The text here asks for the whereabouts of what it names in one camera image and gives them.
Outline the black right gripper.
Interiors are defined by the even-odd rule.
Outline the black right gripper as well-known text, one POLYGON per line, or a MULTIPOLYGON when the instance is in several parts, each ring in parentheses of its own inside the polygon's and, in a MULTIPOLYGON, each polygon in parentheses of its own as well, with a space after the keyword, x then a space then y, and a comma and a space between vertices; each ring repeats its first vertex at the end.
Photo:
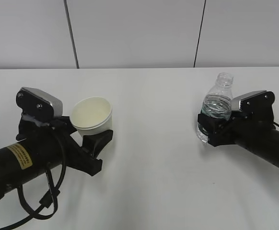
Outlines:
POLYGON ((199 130, 208 136, 212 146, 233 145, 237 141, 259 138, 274 130, 273 109, 266 113, 234 112, 227 121, 206 114, 198 114, 199 130))

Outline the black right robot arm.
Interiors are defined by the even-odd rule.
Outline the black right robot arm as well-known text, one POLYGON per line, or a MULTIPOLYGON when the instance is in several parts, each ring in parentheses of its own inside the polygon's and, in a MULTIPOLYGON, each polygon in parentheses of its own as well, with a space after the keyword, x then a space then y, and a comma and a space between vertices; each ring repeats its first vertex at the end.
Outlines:
POLYGON ((233 111, 229 120, 200 113, 198 122, 210 145, 237 145, 279 168, 279 124, 272 108, 261 115, 233 111))

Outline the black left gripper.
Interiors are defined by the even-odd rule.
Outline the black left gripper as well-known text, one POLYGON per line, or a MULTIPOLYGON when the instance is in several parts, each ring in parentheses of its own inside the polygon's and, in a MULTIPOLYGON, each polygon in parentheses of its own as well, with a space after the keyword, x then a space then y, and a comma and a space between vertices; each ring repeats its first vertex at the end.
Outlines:
POLYGON ((101 171, 103 161, 97 156, 112 141, 113 130, 108 129, 95 135, 84 135, 82 145, 79 146, 70 136, 76 132, 76 129, 72 126, 68 116, 57 117, 43 123, 27 114, 22 114, 16 139, 40 136, 47 131, 52 132, 62 141, 68 167, 85 172, 90 176, 101 171))

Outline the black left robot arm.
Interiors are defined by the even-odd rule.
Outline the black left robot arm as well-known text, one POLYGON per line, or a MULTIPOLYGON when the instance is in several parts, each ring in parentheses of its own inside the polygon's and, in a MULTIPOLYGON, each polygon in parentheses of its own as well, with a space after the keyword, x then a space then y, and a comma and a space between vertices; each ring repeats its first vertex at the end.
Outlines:
POLYGON ((71 137, 76 132, 69 117, 61 116, 37 125, 20 120, 17 142, 0 149, 0 200, 11 190, 66 162, 67 167, 94 176, 102 169, 99 153, 112 140, 113 130, 85 135, 82 145, 71 137))

